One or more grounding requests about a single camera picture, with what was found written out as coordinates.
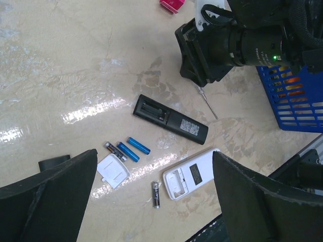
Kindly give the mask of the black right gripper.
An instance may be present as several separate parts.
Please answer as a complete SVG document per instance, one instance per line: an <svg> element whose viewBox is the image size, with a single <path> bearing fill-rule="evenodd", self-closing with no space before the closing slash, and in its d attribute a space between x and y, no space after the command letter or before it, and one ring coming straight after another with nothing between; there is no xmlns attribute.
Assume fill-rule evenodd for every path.
<svg viewBox="0 0 323 242"><path fill-rule="evenodd" d="M230 38L237 32L235 19L220 17L221 26L202 24L198 31L193 18L175 31L182 63L180 75L199 87L219 82L233 67L240 65L230 47Z"/></svg>

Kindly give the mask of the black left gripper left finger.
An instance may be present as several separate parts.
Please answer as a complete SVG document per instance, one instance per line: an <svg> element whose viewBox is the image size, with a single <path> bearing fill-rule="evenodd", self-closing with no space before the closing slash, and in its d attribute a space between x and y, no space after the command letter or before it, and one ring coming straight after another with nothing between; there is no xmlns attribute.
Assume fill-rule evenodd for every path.
<svg viewBox="0 0 323 242"><path fill-rule="evenodd" d="M91 149L1 187L1 241L76 241L96 169Z"/></svg>

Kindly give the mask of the black battery cover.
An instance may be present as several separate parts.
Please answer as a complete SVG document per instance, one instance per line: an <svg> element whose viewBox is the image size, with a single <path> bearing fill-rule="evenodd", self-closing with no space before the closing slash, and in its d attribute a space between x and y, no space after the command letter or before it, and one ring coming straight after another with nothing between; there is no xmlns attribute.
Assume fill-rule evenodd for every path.
<svg viewBox="0 0 323 242"><path fill-rule="evenodd" d="M61 163L64 163L65 161L67 161L69 159L71 159L71 156L68 154L68 155L62 155L62 156L42 160L38 163L39 170L40 170L40 172L43 172L45 170L51 169L51 168L61 164Z"/></svg>

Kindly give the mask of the white battery cover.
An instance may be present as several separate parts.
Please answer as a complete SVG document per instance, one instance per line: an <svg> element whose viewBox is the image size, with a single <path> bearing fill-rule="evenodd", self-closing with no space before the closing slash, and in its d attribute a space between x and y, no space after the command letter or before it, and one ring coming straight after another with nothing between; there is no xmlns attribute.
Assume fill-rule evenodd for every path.
<svg viewBox="0 0 323 242"><path fill-rule="evenodd" d="M113 189L116 189L130 176L127 167L114 154L106 156L97 165L97 171L102 176L102 181L107 182Z"/></svg>

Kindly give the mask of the black remote control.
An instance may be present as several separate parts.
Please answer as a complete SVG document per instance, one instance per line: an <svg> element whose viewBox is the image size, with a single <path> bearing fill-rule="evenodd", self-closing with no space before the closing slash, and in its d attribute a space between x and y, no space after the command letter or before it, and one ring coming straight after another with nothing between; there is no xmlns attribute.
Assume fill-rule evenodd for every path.
<svg viewBox="0 0 323 242"><path fill-rule="evenodd" d="M206 141L208 126L142 94L133 114L197 144Z"/></svg>

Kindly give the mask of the white remote control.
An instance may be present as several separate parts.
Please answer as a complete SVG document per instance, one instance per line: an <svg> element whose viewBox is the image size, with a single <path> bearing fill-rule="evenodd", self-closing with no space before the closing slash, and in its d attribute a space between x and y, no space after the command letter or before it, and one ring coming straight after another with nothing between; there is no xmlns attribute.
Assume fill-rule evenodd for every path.
<svg viewBox="0 0 323 242"><path fill-rule="evenodd" d="M218 148L209 148L180 161L163 172L163 181L171 200L176 201L214 179L212 157Z"/></svg>

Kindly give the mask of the dark battery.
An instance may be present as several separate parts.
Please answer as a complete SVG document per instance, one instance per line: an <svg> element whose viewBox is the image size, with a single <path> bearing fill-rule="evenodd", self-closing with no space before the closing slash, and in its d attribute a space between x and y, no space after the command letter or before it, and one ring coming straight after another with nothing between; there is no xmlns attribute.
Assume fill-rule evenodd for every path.
<svg viewBox="0 0 323 242"><path fill-rule="evenodd" d="M152 182L152 198L154 208L160 208L160 198L159 198L159 183Z"/></svg>
<svg viewBox="0 0 323 242"><path fill-rule="evenodd" d="M106 142L104 146L114 155L117 156L119 160L122 162L127 161L127 157L119 150L117 149L114 145L112 145L110 142Z"/></svg>

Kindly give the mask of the blue battery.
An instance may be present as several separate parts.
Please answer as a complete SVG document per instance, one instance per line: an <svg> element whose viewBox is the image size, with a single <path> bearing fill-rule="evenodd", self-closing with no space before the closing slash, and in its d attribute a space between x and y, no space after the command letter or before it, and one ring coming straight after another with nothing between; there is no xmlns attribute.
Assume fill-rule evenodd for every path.
<svg viewBox="0 0 323 242"><path fill-rule="evenodd" d="M128 156L131 160L133 160L134 162L138 162L140 160L139 156L137 154L135 154L130 148L128 148L125 144L123 144L122 142L119 142L117 144L117 147L126 154L126 156Z"/></svg>
<svg viewBox="0 0 323 242"><path fill-rule="evenodd" d="M127 139L127 143L129 143L130 145L132 145L133 147L135 147L136 149L138 149L139 151L141 151L142 153L144 153L146 155L150 154L150 152L151 152L151 150L149 148L147 148L146 146L144 146L143 144L141 144L137 140L133 139L132 137L129 137Z"/></svg>

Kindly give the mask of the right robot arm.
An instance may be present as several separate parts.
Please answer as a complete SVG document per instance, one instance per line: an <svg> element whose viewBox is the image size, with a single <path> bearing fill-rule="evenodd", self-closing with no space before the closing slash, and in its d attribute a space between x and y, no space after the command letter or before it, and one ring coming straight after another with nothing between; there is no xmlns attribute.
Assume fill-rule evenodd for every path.
<svg viewBox="0 0 323 242"><path fill-rule="evenodd" d="M200 87L233 67L322 71L322 1L197 1L175 36L180 75Z"/></svg>

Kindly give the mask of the blue battery in black remote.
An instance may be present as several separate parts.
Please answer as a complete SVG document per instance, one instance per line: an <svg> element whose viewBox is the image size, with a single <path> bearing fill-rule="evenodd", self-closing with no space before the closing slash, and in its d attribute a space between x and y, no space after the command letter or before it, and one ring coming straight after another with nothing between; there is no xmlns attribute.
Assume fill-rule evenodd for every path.
<svg viewBox="0 0 323 242"><path fill-rule="evenodd" d="M137 154L135 154L130 148L128 148L125 144L123 144L122 142L119 142L117 144L117 147L126 154L126 156L128 156L131 160L133 160L134 162L138 162L140 160L139 156Z"/></svg>

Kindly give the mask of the blue plastic basket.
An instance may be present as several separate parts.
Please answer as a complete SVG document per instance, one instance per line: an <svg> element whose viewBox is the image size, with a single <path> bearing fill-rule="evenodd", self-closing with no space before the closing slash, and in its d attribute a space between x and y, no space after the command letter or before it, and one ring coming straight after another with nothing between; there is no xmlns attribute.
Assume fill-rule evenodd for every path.
<svg viewBox="0 0 323 242"><path fill-rule="evenodd" d="M284 131L322 133L322 73L303 68L257 67L278 126Z"/></svg>

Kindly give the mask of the aluminium frame rail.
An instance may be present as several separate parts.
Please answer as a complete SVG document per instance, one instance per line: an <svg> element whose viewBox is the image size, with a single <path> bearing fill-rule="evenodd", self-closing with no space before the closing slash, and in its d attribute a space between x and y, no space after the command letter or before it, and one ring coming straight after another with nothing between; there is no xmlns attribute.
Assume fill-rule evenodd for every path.
<svg viewBox="0 0 323 242"><path fill-rule="evenodd" d="M322 153L323 153L323 134L320 134L312 142L306 145L303 149L297 152L300 157L304 156L309 150L316 150L320 163L322 164Z"/></svg>

